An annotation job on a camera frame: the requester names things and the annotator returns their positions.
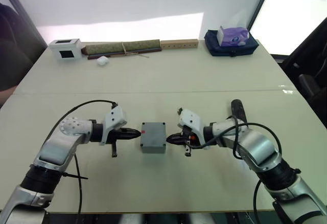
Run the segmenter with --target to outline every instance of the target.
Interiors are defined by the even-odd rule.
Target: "white table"
[[[99,67],[86,57],[57,61],[48,48],[16,94],[112,94],[295,89],[260,45],[253,55],[213,57],[203,40],[197,49],[110,58]]]
[[[305,181],[326,204],[327,131],[297,91],[21,94],[13,95],[0,110],[0,209],[23,179],[56,120],[81,102],[116,101],[127,113],[128,127],[140,129],[142,122],[166,122],[170,135],[180,131],[176,112],[181,106],[209,123],[224,120],[235,98],[243,101],[248,121],[276,132],[286,161],[302,170]],[[72,116],[101,120],[109,109],[108,104],[89,104]],[[89,143],[78,147],[81,174],[89,177],[82,181],[82,212],[252,210],[258,178],[243,161],[232,157],[230,149],[213,146],[194,150],[187,158],[182,146],[167,145],[165,154],[142,154],[138,145],[139,138],[119,141],[114,159],[110,146]],[[67,172],[76,172],[74,162]],[[271,203],[272,198],[261,187],[258,209],[272,209]],[[77,208],[77,180],[63,178],[48,211],[77,212]]]

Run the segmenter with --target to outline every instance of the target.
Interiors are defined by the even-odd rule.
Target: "white backdrop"
[[[291,54],[327,17],[327,0],[266,0],[252,27],[270,54]]]
[[[20,0],[47,43],[202,38],[259,0]]]
[[[7,5],[7,6],[10,6],[12,8],[12,5],[10,3],[9,0],[0,0],[0,3],[3,4],[3,5]]]

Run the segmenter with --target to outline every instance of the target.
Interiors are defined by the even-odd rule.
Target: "person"
[[[0,39],[0,108],[33,66],[14,43]]]

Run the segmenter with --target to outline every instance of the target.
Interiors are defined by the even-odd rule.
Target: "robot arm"
[[[184,109],[178,126],[182,127],[182,133],[169,136],[167,142],[186,145],[186,156],[191,156],[191,147],[201,148],[214,138],[218,146],[234,148],[235,128],[220,136],[235,126],[232,118],[205,126],[198,115]],[[283,223],[326,223],[326,206],[300,177],[300,171],[292,169],[263,134],[246,125],[240,126],[237,152],[274,198],[273,206]]]
[[[0,224],[9,223],[10,218],[14,218],[12,213],[16,213],[19,206],[44,209],[50,205],[54,190],[61,177],[65,176],[78,145],[89,141],[99,142],[100,145],[111,144],[112,156],[116,157],[117,139],[128,140],[141,135],[135,129],[122,128],[126,123],[126,115],[119,106],[105,116],[103,124],[78,118],[62,120],[58,129],[43,144],[24,180],[15,188],[0,213]]]

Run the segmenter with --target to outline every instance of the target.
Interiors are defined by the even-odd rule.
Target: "rolled mat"
[[[154,48],[154,49],[141,49],[141,50],[133,50],[129,51],[128,53],[135,53],[135,54],[143,54],[143,53],[152,53],[152,52],[159,52],[161,48]],[[102,54],[90,54],[87,59],[97,59],[101,56],[105,57],[115,57],[115,56],[123,56],[125,52],[115,52],[115,53],[102,53]]]
[[[160,48],[160,40],[146,40],[146,41],[126,41],[115,43],[104,43],[87,45],[82,48],[82,53],[85,55],[102,54],[102,53],[117,53],[124,52],[124,47],[127,52],[143,49]]]

